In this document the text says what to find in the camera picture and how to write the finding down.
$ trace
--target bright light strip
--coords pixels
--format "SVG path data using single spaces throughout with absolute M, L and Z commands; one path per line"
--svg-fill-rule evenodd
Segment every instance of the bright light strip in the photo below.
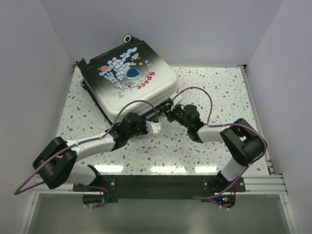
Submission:
M 123 166 L 121 165 L 95 165 L 94 166 L 99 172 L 121 172 Z
M 206 174 L 206 173 L 214 173 L 217 172 L 216 166 L 199 166 L 195 167 L 196 173 Z
M 184 167 L 176 168 L 176 167 L 157 167 L 157 166 L 155 166 L 155 167 L 151 168 L 151 171 L 154 173 L 171 173 L 171 172 L 186 173 L 186 170 Z

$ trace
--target wall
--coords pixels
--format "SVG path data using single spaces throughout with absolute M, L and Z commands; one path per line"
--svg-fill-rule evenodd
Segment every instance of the wall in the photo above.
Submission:
M 29 194 L 14 196 L 56 133 L 69 62 L 38 0 L 0 2 L 0 233 L 16 234 Z
M 284 0 L 248 63 L 247 77 L 300 233 L 312 228 L 311 61 L 312 1 Z
M 131 34 L 170 65 L 247 64 L 282 0 L 41 0 L 74 62 Z

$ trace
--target floor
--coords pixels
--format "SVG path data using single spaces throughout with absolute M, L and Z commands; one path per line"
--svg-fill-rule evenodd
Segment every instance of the floor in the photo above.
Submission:
M 256 123 L 244 79 L 239 68 L 174 67 L 179 89 L 204 88 L 214 102 L 210 123 L 233 122 L 242 117 L 255 129 Z M 58 136 L 81 139 L 97 135 L 110 127 L 88 92 L 80 86 L 82 75 L 75 68 L 72 84 L 58 129 Z M 201 118 L 209 111 L 209 100 L 200 91 L 183 94 L 182 104 L 197 105 Z M 77 164 L 92 164 L 102 174 L 116 175 L 215 175 L 231 158 L 224 143 L 192 142 L 186 129 L 160 118 L 163 131 L 128 141 L 124 148 L 90 156 Z M 264 158 L 251 166 L 246 175 L 268 175 Z

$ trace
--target white table surface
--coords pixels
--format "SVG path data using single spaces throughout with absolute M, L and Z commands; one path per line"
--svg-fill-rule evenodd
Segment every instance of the white table surface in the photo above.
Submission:
M 256 129 L 243 76 L 239 68 L 174 67 L 179 89 L 189 86 L 204 88 L 214 102 L 210 123 L 234 122 L 242 117 Z M 110 127 L 88 92 L 80 86 L 82 75 L 75 68 L 58 136 L 65 140 L 97 135 Z M 194 104 L 206 120 L 209 100 L 203 92 L 190 90 L 182 94 L 182 104 Z M 178 123 L 159 118 L 163 131 L 128 141 L 113 152 L 90 156 L 77 164 L 92 164 L 102 174 L 115 175 L 215 175 L 231 155 L 224 143 L 192 142 L 186 129 Z M 264 158 L 252 165 L 245 175 L 268 175 Z

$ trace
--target gray floor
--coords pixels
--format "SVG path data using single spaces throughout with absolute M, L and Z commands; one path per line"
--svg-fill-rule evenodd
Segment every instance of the gray floor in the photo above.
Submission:
M 31 234 L 288 234 L 277 195 L 245 195 L 229 212 L 196 200 L 120 200 L 98 209 L 81 195 L 40 195 Z

